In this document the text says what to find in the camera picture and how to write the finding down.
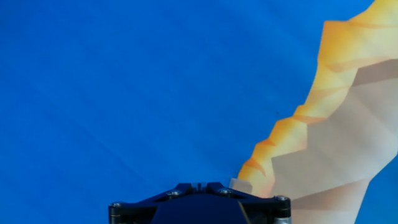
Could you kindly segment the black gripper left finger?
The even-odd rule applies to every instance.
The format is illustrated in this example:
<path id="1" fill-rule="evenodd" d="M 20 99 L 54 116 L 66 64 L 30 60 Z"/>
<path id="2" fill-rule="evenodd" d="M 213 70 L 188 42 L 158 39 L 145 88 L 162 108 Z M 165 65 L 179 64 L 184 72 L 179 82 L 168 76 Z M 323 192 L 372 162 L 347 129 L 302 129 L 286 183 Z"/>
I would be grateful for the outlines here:
<path id="1" fill-rule="evenodd" d="M 139 223 L 151 220 L 164 202 L 196 193 L 200 184 L 177 184 L 171 190 L 136 203 L 113 202 L 108 205 L 109 224 Z"/>

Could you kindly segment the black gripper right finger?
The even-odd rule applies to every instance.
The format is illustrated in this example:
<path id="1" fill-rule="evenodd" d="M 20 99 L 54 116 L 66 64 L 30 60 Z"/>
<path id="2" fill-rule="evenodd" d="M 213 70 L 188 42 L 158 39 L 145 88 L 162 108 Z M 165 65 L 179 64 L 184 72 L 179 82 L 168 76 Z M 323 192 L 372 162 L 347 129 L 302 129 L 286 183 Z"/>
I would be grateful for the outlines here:
<path id="1" fill-rule="evenodd" d="M 200 215 L 209 218 L 208 223 L 292 223 L 290 199 L 286 196 L 257 197 L 249 182 L 231 182 L 229 187 L 219 182 L 199 184 L 199 193 L 208 196 L 200 206 Z"/>

